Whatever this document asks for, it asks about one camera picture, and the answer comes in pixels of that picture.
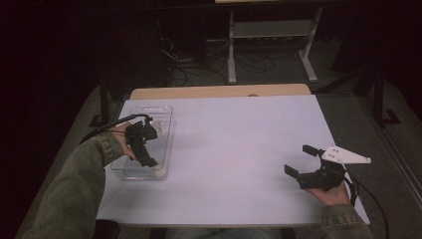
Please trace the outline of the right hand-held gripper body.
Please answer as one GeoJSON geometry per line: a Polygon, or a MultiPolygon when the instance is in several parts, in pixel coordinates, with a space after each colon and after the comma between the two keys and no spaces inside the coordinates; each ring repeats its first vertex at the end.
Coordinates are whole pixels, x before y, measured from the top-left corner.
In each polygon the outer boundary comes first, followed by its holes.
{"type": "Polygon", "coordinates": [[[318,156],[320,168],[314,172],[299,173],[296,178],[300,189],[319,188],[331,190],[338,187],[345,178],[346,164],[367,164],[371,162],[369,156],[362,156],[337,145],[323,149],[324,154],[318,156]]]}

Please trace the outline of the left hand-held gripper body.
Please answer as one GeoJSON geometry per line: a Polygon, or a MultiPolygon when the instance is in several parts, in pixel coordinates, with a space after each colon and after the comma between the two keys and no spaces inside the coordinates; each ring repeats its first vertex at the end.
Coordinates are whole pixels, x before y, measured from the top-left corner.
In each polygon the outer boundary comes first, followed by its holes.
{"type": "Polygon", "coordinates": [[[145,139],[145,126],[151,124],[152,118],[148,115],[144,115],[144,120],[140,120],[133,125],[130,125],[125,133],[125,139],[134,154],[139,148],[145,147],[148,140],[145,139]]]}

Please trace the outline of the clear plastic tray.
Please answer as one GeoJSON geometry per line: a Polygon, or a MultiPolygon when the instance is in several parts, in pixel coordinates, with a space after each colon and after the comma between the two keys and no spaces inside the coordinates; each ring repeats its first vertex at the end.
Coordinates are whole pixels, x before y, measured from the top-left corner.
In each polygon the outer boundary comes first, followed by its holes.
{"type": "MultiPolygon", "coordinates": [[[[129,117],[131,125],[140,120],[144,120],[144,115],[152,118],[152,126],[157,131],[157,139],[149,140],[146,149],[159,165],[164,166],[168,173],[168,163],[172,147],[172,137],[174,131],[174,120],[172,119],[172,107],[132,107],[122,112],[123,117],[129,117]]],[[[131,160],[124,155],[115,160],[110,169],[118,173],[126,180],[164,180],[166,178],[156,178],[153,176],[153,167],[142,166],[137,160],[131,160]]]]}

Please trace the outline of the person's left hand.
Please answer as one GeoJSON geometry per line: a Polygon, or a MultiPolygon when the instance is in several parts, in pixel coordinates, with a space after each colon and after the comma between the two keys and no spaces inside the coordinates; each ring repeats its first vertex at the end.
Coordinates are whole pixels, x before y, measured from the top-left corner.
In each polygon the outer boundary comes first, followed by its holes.
{"type": "Polygon", "coordinates": [[[136,157],[134,155],[133,150],[128,146],[126,139],[125,139],[125,133],[127,128],[130,126],[130,122],[125,122],[117,127],[114,127],[111,130],[111,133],[113,136],[117,139],[118,143],[120,144],[120,147],[123,151],[124,155],[127,155],[131,160],[136,160],[136,157]]]}

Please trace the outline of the person's right hand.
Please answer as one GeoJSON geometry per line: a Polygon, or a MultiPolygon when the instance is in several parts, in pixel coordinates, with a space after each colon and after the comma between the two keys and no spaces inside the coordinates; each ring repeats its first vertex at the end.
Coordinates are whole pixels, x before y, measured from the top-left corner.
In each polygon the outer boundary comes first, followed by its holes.
{"type": "Polygon", "coordinates": [[[324,206],[344,205],[350,203],[347,188],[344,182],[342,182],[338,187],[334,187],[329,191],[313,188],[307,189],[307,193],[314,196],[324,206]]]}

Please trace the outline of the black metal stand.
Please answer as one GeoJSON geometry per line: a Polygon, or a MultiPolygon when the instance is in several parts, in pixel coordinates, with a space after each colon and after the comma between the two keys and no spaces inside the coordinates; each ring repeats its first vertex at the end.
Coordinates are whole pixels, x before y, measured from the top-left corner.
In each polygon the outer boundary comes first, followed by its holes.
{"type": "Polygon", "coordinates": [[[100,80],[100,103],[101,112],[98,115],[93,116],[90,122],[91,127],[100,127],[108,123],[108,91],[105,77],[102,77],[100,80]]]}
{"type": "Polygon", "coordinates": [[[376,122],[385,127],[387,124],[400,123],[399,118],[393,110],[386,110],[383,107],[384,99],[384,78],[379,67],[375,68],[375,78],[373,81],[373,116],[376,122]]]}

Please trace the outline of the white table cover sheet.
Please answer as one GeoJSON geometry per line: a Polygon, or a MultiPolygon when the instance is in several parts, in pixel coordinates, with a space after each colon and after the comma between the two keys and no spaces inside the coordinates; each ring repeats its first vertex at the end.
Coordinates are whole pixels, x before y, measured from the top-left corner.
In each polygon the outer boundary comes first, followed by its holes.
{"type": "Polygon", "coordinates": [[[106,173],[100,219],[125,225],[305,226],[320,204],[285,175],[314,171],[305,144],[328,148],[331,132],[313,96],[178,99],[169,169],[162,181],[106,173]]]}

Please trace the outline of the white metal desk frame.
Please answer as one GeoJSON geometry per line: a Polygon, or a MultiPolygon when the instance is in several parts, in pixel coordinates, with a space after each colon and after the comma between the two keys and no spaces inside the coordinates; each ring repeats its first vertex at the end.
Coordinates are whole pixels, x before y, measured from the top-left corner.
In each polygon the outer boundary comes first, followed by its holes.
{"type": "Polygon", "coordinates": [[[314,38],[317,32],[322,7],[315,10],[311,19],[307,20],[283,20],[264,22],[235,22],[234,13],[230,13],[229,18],[229,54],[227,60],[228,83],[235,85],[236,68],[234,59],[234,40],[248,38],[276,38],[276,37],[306,37],[305,46],[298,50],[298,55],[302,61],[305,72],[311,83],[317,82],[317,75],[309,59],[314,38]]]}

